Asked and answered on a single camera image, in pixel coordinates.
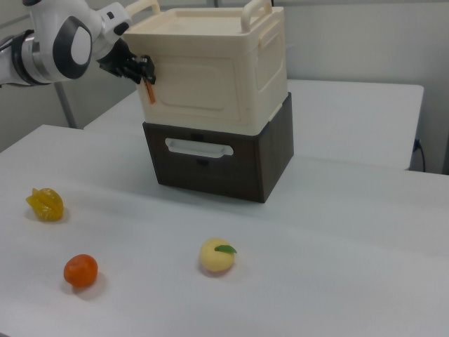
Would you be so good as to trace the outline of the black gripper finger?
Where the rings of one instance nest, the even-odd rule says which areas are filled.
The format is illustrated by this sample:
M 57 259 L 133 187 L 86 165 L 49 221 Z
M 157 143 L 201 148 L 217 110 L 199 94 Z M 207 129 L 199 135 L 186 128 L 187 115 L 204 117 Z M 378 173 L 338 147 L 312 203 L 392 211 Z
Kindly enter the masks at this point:
M 135 68 L 139 71 L 154 71 L 155 66 L 150 56 L 142 55 L 140 57 L 135 56 L 133 58 Z
M 144 67 L 137 67 L 136 69 L 124 67 L 121 70 L 121 74 L 123 77 L 132 80 L 136 84 L 140 84 L 142 80 L 150 84 L 155 84 L 156 82 L 156 77 L 153 74 L 149 74 Z

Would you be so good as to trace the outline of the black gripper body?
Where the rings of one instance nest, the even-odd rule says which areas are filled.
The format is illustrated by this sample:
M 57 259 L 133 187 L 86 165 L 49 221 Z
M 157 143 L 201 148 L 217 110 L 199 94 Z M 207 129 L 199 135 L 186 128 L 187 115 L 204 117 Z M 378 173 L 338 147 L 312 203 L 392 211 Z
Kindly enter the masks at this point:
M 123 39 L 118 39 L 111 51 L 97 62 L 102 70 L 116 77 L 131 77 L 130 61 L 135 57 L 128 44 Z

